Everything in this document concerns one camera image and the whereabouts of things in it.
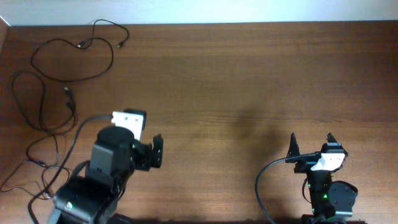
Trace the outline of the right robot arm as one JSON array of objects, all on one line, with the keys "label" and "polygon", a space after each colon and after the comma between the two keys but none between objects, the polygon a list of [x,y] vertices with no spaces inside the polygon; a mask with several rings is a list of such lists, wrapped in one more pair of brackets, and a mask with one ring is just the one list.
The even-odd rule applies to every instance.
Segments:
[{"label": "right robot arm", "polygon": [[346,223],[353,216],[353,206],[358,189],[341,180],[332,180],[332,174],[343,167],[348,157],[332,133],[319,151],[301,154],[295,134],[290,135],[287,162],[294,163],[296,174],[305,174],[304,184],[308,185],[311,215],[302,215],[302,223]]}]

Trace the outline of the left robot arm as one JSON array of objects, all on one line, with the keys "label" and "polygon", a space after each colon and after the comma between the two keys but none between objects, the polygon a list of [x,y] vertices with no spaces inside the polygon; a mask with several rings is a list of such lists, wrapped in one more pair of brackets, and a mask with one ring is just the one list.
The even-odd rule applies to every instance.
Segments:
[{"label": "left robot arm", "polygon": [[49,223],[108,223],[137,170],[160,168],[164,140],[140,141],[146,126],[144,110],[125,109],[111,115],[111,125],[101,129],[90,160],[78,164],[53,198]]}]

